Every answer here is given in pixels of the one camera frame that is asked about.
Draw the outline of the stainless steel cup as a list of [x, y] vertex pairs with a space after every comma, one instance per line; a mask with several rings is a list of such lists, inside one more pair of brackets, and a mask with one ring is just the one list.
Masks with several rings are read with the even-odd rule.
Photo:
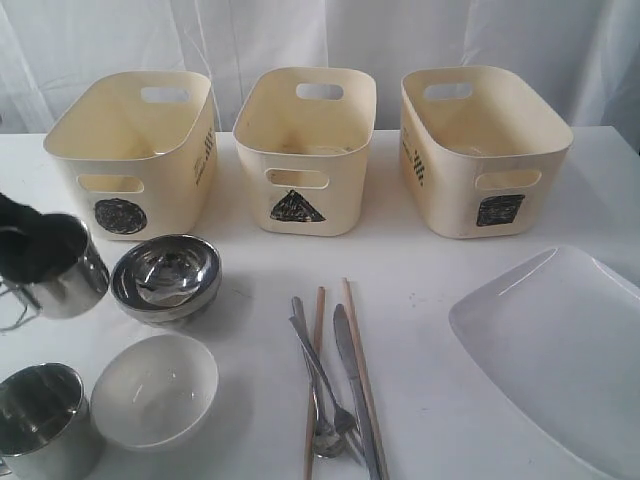
[[1, 381], [2, 477], [84, 479], [104, 447], [73, 368], [42, 363]]
[[3, 333], [16, 330], [38, 316], [55, 320], [77, 317], [91, 310], [107, 293], [109, 269], [85, 222], [73, 217], [85, 227], [85, 251], [73, 267], [36, 284], [14, 283], [1, 276], [1, 294], [13, 295], [23, 306], [13, 323], [1, 326]]

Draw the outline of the stainless steel bowl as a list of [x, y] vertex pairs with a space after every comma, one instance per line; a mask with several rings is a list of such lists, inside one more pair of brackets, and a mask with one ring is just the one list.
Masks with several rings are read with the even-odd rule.
[[110, 292], [131, 318], [159, 328], [180, 328], [201, 317], [222, 282], [222, 259], [208, 241], [168, 234], [133, 247], [114, 266]]

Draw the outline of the cream bin with circle mark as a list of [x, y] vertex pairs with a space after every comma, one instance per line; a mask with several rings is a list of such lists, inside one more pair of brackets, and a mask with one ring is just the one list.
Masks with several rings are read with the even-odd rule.
[[96, 236], [186, 233], [216, 171], [211, 82], [189, 71], [106, 76], [59, 118], [43, 147]]

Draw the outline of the white ceramic bowl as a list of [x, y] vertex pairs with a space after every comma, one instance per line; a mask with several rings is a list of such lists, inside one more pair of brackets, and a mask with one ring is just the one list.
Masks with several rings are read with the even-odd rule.
[[208, 419], [218, 364], [202, 342], [162, 334], [123, 350], [96, 380], [92, 421], [110, 443], [135, 452], [170, 450]]

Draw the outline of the cream bin with triangle mark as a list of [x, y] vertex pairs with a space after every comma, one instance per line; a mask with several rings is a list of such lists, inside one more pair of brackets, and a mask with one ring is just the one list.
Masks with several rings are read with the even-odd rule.
[[260, 228], [331, 237], [355, 227], [376, 106], [376, 82], [359, 70], [285, 67], [256, 81], [233, 136]]

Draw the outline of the stainless steel knife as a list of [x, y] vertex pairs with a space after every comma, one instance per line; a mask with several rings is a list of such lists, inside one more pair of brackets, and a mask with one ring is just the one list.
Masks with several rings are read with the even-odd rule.
[[358, 369], [355, 345], [343, 304], [337, 304], [335, 307], [333, 325], [336, 345], [352, 390], [364, 459], [369, 471], [369, 477], [371, 479], [381, 479], [382, 472], [374, 440], [373, 427]]

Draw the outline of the stainless steel spoon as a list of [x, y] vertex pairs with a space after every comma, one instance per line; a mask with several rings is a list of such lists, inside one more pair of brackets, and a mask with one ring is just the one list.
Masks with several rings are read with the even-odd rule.
[[[298, 325], [298, 327], [296, 328], [297, 330], [303, 332], [303, 338], [309, 340], [302, 300], [299, 297], [294, 296], [291, 302], [293, 315], [296, 319], [295, 324]], [[322, 398], [322, 390], [319, 385], [317, 371], [315, 370], [311, 360], [309, 359], [306, 350], [304, 348], [303, 350], [305, 352], [304, 358], [309, 374], [311, 396], [314, 408], [314, 426], [311, 440], [312, 452], [318, 457], [336, 458], [344, 451], [345, 441], [335, 431], [334, 426], [326, 418], [324, 401]]]

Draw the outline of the stainless steel fork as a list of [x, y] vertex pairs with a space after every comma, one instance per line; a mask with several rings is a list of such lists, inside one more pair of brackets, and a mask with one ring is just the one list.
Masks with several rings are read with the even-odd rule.
[[303, 332], [300, 330], [297, 330], [296, 327], [298, 327], [298, 325], [295, 324], [295, 317], [294, 315], [291, 316], [289, 318], [290, 323], [292, 324], [296, 335], [298, 336], [298, 339], [302, 345], [302, 349], [304, 348], [306, 350], [306, 353], [309, 357], [309, 359], [311, 360], [315, 370], [317, 371], [317, 375], [319, 378], [319, 383], [322, 382], [328, 395], [329, 398], [331, 400], [331, 403], [333, 405], [333, 419], [330, 420], [326, 414], [326, 418], [329, 420], [329, 422], [331, 422], [331, 424], [334, 426], [335, 431], [342, 437], [342, 439], [345, 441], [345, 448], [344, 451], [348, 448], [350, 448], [354, 454], [356, 455], [356, 458], [359, 461], [363, 461], [364, 460], [364, 452], [363, 452], [363, 447], [359, 438], [359, 432], [357, 429], [357, 422], [355, 417], [348, 412], [347, 410], [345, 410], [337, 401], [333, 390], [331, 388], [330, 385], [330, 381], [324, 371], [324, 368], [321, 364], [321, 361], [315, 351], [315, 349], [312, 346], [312, 343], [309, 340], [306, 340], [305, 338], [303, 338]]

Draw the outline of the left wooden chopstick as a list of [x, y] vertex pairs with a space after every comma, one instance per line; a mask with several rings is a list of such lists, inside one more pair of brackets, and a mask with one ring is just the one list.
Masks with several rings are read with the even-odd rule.
[[[323, 286], [320, 286], [317, 289], [316, 293], [316, 307], [312, 340], [312, 345], [317, 352], [320, 352], [322, 349], [325, 298], [325, 288]], [[319, 385], [316, 385], [315, 387], [310, 386], [304, 449], [304, 480], [313, 479], [313, 463], [315, 458], [313, 442], [316, 436], [316, 427], [319, 424], [318, 417], [323, 412], [323, 408], [324, 405], [321, 387]]]

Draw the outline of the wooden chopstick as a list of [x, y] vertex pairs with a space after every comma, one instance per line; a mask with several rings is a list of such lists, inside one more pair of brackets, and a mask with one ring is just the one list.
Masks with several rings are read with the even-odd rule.
[[[322, 349], [325, 298], [325, 288], [323, 286], [320, 286], [317, 289], [316, 293], [316, 307], [312, 340], [312, 345], [317, 352], [320, 352]], [[323, 412], [323, 408], [324, 405], [321, 387], [319, 385], [316, 385], [315, 387], [310, 386], [304, 449], [304, 480], [313, 479], [313, 463], [315, 458], [313, 442], [316, 436], [316, 427], [319, 424], [318, 417]]]
[[382, 435], [378, 422], [375, 400], [369, 381], [368, 368], [366, 363], [366, 356], [363, 349], [363, 344], [360, 335], [359, 324], [356, 316], [355, 303], [353, 300], [353, 294], [351, 284], [346, 277], [342, 278], [342, 286], [346, 301], [347, 317], [349, 322], [349, 328], [353, 338], [353, 345], [355, 349], [358, 370], [360, 380], [364, 389], [365, 403], [369, 413], [369, 419], [372, 427], [373, 440], [375, 443], [376, 451], [378, 454], [380, 476], [383, 480], [389, 480], [389, 473], [387, 468], [386, 456], [384, 452], [384, 446], [382, 442]]

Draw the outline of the right wooden chopstick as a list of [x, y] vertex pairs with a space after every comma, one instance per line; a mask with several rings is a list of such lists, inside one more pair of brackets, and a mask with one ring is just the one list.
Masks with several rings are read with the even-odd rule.
[[376, 451], [378, 454], [380, 476], [383, 480], [389, 480], [389, 473], [387, 468], [386, 456], [384, 452], [384, 446], [382, 442], [382, 435], [378, 422], [375, 400], [369, 381], [368, 368], [366, 363], [366, 356], [363, 349], [363, 344], [360, 335], [359, 324], [356, 316], [355, 303], [353, 300], [353, 294], [351, 284], [346, 277], [342, 278], [342, 286], [346, 301], [347, 317], [349, 322], [349, 328], [353, 338], [353, 345], [355, 349], [358, 370], [360, 380], [364, 389], [365, 403], [369, 413], [369, 419], [372, 427], [373, 440], [375, 443]]

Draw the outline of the cream bin with square mark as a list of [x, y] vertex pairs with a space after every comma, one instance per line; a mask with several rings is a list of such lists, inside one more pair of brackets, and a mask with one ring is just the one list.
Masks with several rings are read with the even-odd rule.
[[452, 239], [530, 229], [574, 141], [556, 111], [493, 66], [418, 70], [401, 94], [400, 165], [427, 227]]

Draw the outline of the white rectangular plate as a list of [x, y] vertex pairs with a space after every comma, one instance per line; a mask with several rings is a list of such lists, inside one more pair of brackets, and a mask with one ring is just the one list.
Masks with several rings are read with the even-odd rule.
[[639, 476], [639, 288], [583, 250], [549, 248], [449, 312], [491, 382], [611, 479]]

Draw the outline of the white curtain backdrop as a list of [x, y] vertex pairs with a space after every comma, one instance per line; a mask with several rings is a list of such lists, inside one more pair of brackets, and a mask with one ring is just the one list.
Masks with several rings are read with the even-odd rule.
[[635, 1], [5, 1], [1, 129], [46, 132], [113, 73], [190, 70], [227, 131], [255, 81], [286, 66], [368, 73], [376, 125], [394, 129], [406, 74], [468, 65], [510, 70], [567, 123], [639, 143]]

